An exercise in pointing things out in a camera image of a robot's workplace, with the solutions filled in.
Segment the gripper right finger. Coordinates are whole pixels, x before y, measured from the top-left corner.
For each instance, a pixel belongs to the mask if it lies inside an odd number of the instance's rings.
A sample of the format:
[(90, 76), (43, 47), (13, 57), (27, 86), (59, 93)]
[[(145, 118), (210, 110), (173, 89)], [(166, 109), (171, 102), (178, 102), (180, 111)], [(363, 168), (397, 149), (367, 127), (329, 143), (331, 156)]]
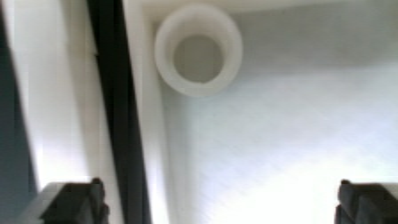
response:
[(342, 181), (335, 224), (398, 224), (398, 183)]

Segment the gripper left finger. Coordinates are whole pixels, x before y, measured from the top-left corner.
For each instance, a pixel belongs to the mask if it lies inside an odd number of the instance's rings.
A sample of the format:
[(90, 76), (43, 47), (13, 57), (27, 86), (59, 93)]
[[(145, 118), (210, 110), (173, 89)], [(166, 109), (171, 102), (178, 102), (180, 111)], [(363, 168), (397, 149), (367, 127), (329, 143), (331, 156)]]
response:
[(111, 224), (106, 185), (100, 178), (86, 183), (50, 183), (24, 212), (24, 224)]

